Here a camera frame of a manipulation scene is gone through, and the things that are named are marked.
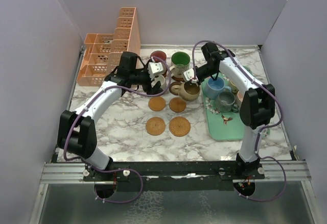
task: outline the wall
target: wall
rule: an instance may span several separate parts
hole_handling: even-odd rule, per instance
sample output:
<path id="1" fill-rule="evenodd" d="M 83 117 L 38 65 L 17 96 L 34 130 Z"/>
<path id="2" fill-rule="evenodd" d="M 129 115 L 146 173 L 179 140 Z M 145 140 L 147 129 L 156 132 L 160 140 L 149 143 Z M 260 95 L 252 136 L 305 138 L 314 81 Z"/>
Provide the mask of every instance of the wall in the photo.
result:
<path id="1" fill-rule="evenodd" d="M 0 223 L 28 223 L 81 38 L 57 0 L 0 0 Z"/>
<path id="2" fill-rule="evenodd" d="M 327 210 L 326 24 L 327 0 L 288 0 L 262 48 L 290 142 L 308 162 L 322 210 Z"/>
<path id="3" fill-rule="evenodd" d="M 263 44 L 286 0 L 62 0 L 86 33 L 112 33 L 119 8 L 136 6 L 142 44 Z"/>

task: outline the mint green mat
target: mint green mat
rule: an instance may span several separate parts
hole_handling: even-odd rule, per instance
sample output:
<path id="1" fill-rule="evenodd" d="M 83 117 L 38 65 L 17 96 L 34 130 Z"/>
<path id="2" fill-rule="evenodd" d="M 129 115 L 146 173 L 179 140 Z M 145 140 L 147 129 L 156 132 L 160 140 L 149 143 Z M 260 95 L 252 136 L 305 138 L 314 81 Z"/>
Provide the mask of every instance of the mint green mat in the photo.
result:
<path id="1" fill-rule="evenodd" d="M 213 113 L 210 109 L 213 109 L 214 112 L 216 111 L 216 105 L 214 100 L 207 100 L 207 97 L 204 95 L 204 87 L 208 79 L 202 82 L 202 96 L 204 101 L 205 113 L 206 113 L 206 120 L 209 128 L 210 136 L 214 140 L 222 141 L 222 140 L 240 140 L 243 139 L 244 134 L 244 124 L 241 121 L 239 113 Z M 227 125 L 224 124 L 224 120 L 221 115 L 224 115 L 226 118 L 233 118 L 231 121 L 227 122 Z"/>

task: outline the brown coaster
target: brown coaster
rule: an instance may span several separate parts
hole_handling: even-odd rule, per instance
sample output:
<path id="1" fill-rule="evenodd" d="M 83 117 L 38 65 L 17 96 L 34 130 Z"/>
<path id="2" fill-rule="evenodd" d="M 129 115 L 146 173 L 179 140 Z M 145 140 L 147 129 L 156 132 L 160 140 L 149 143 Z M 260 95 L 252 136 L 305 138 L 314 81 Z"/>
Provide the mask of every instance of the brown coaster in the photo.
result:
<path id="1" fill-rule="evenodd" d="M 190 132 L 191 124 L 184 117 L 175 117 L 169 122 L 169 130 L 174 136 L 185 136 Z"/>
<path id="2" fill-rule="evenodd" d="M 175 76 L 172 76 L 172 79 L 175 80 L 175 81 L 184 82 L 183 78 L 177 78 Z"/>
<path id="3" fill-rule="evenodd" d="M 175 97 L 173 99 L 170 100 L 169 102 L 169 108 L 176 112 L 176 113 L 180 113 L 182 111 L 185 110 L 186 108 L 186 102 L 184 102 L 181 98 L 179 97 Z"/>
<path id="4" fill-rule="evenodd" d="M 169 86 L 169 91 L 170 91 L 170 93 L 172 93 L 173 95 L 178 95 L 178 92 L 173 91 L 173 90 L 172 90 L 172 87 L 173 87 L 174 85 L 181 85 L 181 84 L 182 84 L 182 83 L 181 83 L 181 82 L 178 82 L 178 81 L 175 81 L 175 82 L 171 83 L 170 86 Z"/>
<path id="5" fill-rule="evenodd" d="M 165 131 L 166 124 L 162 118 L 153 117 L 147 121 L 145 128 L 150 135 L 158 136 Z"/>
<path id="6" fill-rule="evenodd" d="M 166 106 L 166 101 L 160 96 L 153 97 L 149 100 L 149 108 L 153 111 L 161 111 Z"/>

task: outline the marble table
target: marble table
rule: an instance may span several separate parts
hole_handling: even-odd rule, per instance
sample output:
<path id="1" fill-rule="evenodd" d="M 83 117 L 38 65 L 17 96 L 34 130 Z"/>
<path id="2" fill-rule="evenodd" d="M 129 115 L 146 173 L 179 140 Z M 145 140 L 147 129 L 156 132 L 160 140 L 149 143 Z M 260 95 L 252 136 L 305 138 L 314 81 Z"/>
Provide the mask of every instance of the marble table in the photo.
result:
<path id="1" fill-rule="evenodd" d="M 155 50 L 167 54 L 170 64 L 171 56 L 183 51 L 191 56 L 191 48 L 145 48 L 141 50 L 141 58 L 147 60 Z M 248 66 L 253 75 L 267 83 L 267 78 L 255 47 L 231 48 L 242 65 Z M 196 65 L 201 66 L 205 59 L 200 49 L 195 53 Z M 76 85 L 71 110 L 76 109 L 90 98 L 97 87 L 81 87 Z M 215 141 L 208 132 L 203 98 L 200 95 L 194 102 L 188 103 L 186 109 L 179 114 L 169 109 L 168 103 L 175 97 L 167 92 L 163 95 L 166 107 L 154 112 L 148 107 L 149 98 L 133 93 L 114 102 L 96 124 L 98 147 L 114 161 L 203 161 L 203 160 L 235 160 L 241 147 L 241 140 Z M 151 117 L 161 117 L 166 123 L 166 130 L 159 136 L 151 136 L 145 130 L 145 124 Z M 169 121 L 183 116 L 191 123 L 191 131 L 184 137 L 174 136 L 168 128 Z M 272 122 L 278 121 L 276 113 Z M 281 126 L 271 128 L 270 135 L 262 140 L 261 156 L 273 156 L 280 160 L 289 160 L 289 147 Z M 58 162 L 63 162 L 63 151 L 58 154 Z"/>

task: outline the mug handle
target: mug handle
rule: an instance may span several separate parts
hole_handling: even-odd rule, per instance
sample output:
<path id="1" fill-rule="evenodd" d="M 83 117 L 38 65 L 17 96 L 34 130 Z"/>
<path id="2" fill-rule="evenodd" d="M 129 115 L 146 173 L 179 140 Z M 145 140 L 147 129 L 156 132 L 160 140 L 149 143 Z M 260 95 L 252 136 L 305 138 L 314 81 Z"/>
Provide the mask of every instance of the mug handle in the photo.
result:
<path id="1" fill-rule="evenodd" d="M 224 86 L 224 90 L 225 90 L 225 91 L 228 90 L 229 92 L 231 92 L 231 88 L 230 88 L 228 85 L 225 85 L 225 86 Z"/>
<path id="2" fill-rule="evenodd" d="M 173 70 L 175 69 L 176 67 L 175 66 L 171 66 L 170 68 L 169 68 L 169 70 L 170 70 L 170 73 L 171 73 L 171 75 L 172 75 L 172 77 L 174 76 L 174 74 L 173 74 Z"/>
<path id="3" fill-rule="evenodd" d="M 181 85 L 173 85 L 172 90 L 176 93 L 179 93 Z"/>

